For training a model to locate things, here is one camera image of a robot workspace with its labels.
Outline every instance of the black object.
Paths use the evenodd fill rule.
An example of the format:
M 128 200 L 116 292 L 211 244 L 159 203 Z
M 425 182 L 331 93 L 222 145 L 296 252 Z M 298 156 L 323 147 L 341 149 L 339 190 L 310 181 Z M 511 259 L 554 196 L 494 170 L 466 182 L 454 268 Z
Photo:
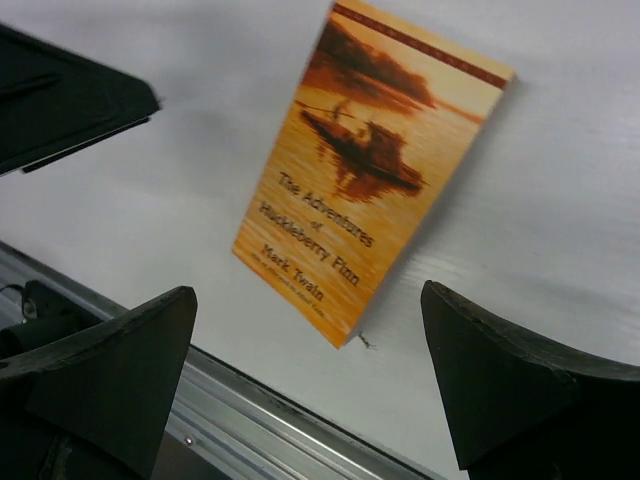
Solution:
M 554 342 L 427 282 L 422 313 L 471 480 L 637 478 L 640 368 Z
M 0 25 L 0 175 L 48 165 L 159 108 L 143 81 Z
M 165 433 L 151 480 L 232 480 L 183 442 Z
M 2 478 L 148 479 L 189 348 L 195 293 L 180 287 L 94 324 L 42 284 L 25 291 L 36 307 L 48 299 L 26 325 L 60 328 L 46 328 L 49 343 L 35 328 L 0 333 L 26 350 L 0 362 Z

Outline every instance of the cover illustration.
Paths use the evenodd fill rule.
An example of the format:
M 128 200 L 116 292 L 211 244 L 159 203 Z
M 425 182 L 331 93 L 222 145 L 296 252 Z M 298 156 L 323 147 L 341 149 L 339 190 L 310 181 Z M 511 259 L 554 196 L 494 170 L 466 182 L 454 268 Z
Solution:
M 233 252 L 340 347 L 512 76 L 338 0 Z

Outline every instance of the white backdrop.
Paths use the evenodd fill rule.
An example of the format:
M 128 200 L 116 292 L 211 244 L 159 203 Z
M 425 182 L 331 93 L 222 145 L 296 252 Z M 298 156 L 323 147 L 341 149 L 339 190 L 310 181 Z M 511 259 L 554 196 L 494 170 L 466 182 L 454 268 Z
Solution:
M 184 283 L 194 343 L 425 471 L 457 471 L 419 293 L 442 281 L 640 364 L 637 0 L 372 0 L 517 81 L 335 351 L 231 255 L 329 1 L 0 0 L 1 20 L 149 80 L 150 124 L 0 179 L 0 238 L 132 307 Z

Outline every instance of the book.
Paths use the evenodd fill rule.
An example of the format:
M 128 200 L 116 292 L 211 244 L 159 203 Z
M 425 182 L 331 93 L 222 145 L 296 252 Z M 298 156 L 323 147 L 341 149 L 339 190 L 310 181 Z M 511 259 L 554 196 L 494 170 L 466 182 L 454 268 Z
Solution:
M 513 75 L 338 0 L 233 253 L 339 348 Z

